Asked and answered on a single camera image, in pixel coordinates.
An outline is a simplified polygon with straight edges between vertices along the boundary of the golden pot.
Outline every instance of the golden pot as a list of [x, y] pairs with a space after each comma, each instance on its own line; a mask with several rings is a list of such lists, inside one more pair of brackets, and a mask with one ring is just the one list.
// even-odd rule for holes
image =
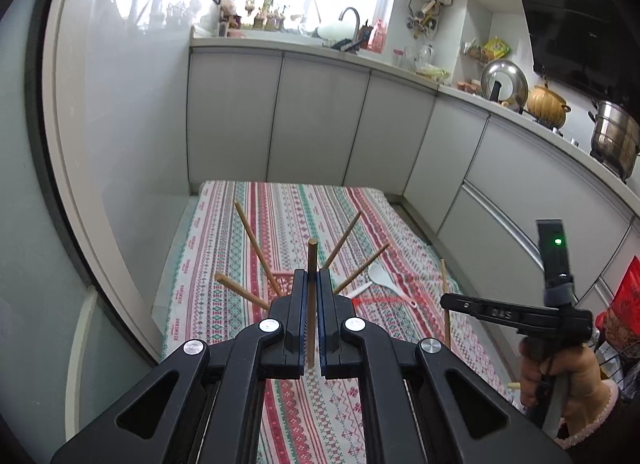
[[536, 85], [527, 100], [527, 110], [539, 120], [560, 128], [566, 121], [566, 113], [570, 112], [571, 108], [552, 90]]

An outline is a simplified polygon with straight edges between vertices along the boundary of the sleeve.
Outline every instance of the sleeve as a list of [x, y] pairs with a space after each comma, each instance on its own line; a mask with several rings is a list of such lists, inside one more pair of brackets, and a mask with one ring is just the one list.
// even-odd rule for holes
[[[616, 394], [606, 419], [580, 442], [566, 447], [574, 464], [593, 462], [628, 462], [638, 453], [638, 430], [640, 430], [640, 394], [627, 404]], [[563, 446], [568, 439], [557, 439]]]

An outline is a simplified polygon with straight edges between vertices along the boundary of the pink bottle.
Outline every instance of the pink bottle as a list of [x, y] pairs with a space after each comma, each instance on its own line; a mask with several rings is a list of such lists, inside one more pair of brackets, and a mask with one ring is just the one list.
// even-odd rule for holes
[[382, 20], [378, 19], [376, 21], [376, 25], [371, 31], [368, 50], [372, 52], [377, 52], [378, 54], [382, 53], [382, 50], [385, 47], [385, 41], [386, 41], [386, 25], [382, 22]]

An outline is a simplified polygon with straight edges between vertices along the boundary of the chopstick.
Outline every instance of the chopstick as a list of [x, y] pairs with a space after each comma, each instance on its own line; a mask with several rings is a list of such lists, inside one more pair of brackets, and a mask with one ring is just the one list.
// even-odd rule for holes
[[[442, 292], [449, 292], [447, 288], [447, 267], [445, 266], [444, 258], [440, 259], [440, 277], [442, 278]], [[444, 344], [448, 349], [451, 348], [451, 318], [447, 309], [444, 310]]]
[[379, 248], [379, 250], [377, 250], [375, 253], [373, 253], [369, 258], [367, 258], [364, 263], [358, 267], [355, 272], [349, 276], [344, 282], [342, 282], [340, 285], [338, 285], [338, 287], [336, 287], [334, 289], [334, 294], [338, 294], [340, 293], [340, 291], [342, 291], [345, 287], [347, 287], [347, 285], [349, 285], [351, 282], [353, 282], [356, 277], [365, 269], [367, 269], [367, 267], [370, 266], [370, 264], [377, 258], [380, 256], [380, 254], [383, 253], [383, 251], [389, 247], [389, 243], [386, 243], [384, 246], [382, 246], [381, 248]]
[[318, 241], [310, 238], [306, 256], [306, 366], [316, 364], [316, 273], [318, 272]]
[[351, 219], [351, 222], [349, 222], [349, 225], [347, 226], [347, 228], [345, 229], [344, 233], [340, 237], [340, 240], [338, 240], [338, 243], [335, 245], [334, 250], [331, 252], [329, 257], [324, 261], [324, 266], [322, 266], [323, 269], [329, 269], [329, 266], [331, 265], [331, 262], [334, 260], [336, 254], [338, 254], [338, 251], [340, 251], [340, 248], [342, 247], [342, 245], [344, 244], [344, 241], [349, 236], [349, 233], [351, 233], [351, 230], [356, 225], [356, 222], [360, 218], [360, 215], [362, 215], [362, 211], [358, 211], [356, 213], [356, 216], [354, 216], [354, 218]]
[[224, 285], [228, 290], [232, 290], [234, 293], [242, 296], [245, 300], [250, 301], [251, 303], [255, 303], [258, 307], [263, 308], [264, 310], [269, 310], [269, 304], [258, 298], [255, 294], [250, 293], [246, 290], [242, 285], [238, 284], [235, 280], [229, 278], [226, 274], [222, 274], [221, 272], [217, 272], [214, 275], [214, 279], [219, 284]]
[[252, 231], [251, 226], [249, 225], [249, 221], [246, 219], [246, 215], [244, 214], [244, 210], [242, 210], [242, 206], [240, 205], [240, 203], [238, 201], [236, 201], [234, 203], [234, 206], [236, 206], [236, 211], [238, 212], [238, 215], [240, 216], [240, 220], [242, 221], [242, 225], [244, 226], [244, 230], [246, 231], [246, 234], [249, 237], [251, 245], [254, 247], [255, 254], [258, 255], [258, 260], [260, 260], [260, 264], [261, 264], [262, 268], [264, 269], [264, 272], [267, 275], [267, 279], [271, 283], [271, 287], [273, 287], [273, 290], [275, 291], [275, 293], [278, 296], [284, 296], [284, 293], [282, 292], [280, 286], [278, 285], [278, 282], [276, 281], [273, 273], [271, 272], [271, 269], [267, 265], [267, 261], [264, 259], [264, 255], [262, 254], [262, 250], [260, 249], [260, 246], [258, 245], [258, 240], [255, 238], [254, 232]]

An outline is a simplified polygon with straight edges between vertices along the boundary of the glass door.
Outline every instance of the glass door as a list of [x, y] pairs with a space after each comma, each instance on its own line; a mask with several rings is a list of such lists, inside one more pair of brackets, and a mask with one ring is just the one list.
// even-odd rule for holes
[[39, 76], [49, 0], [0, 20], [0, 453], [49, 462], [154, 362], [92, 285], [52, 207]]

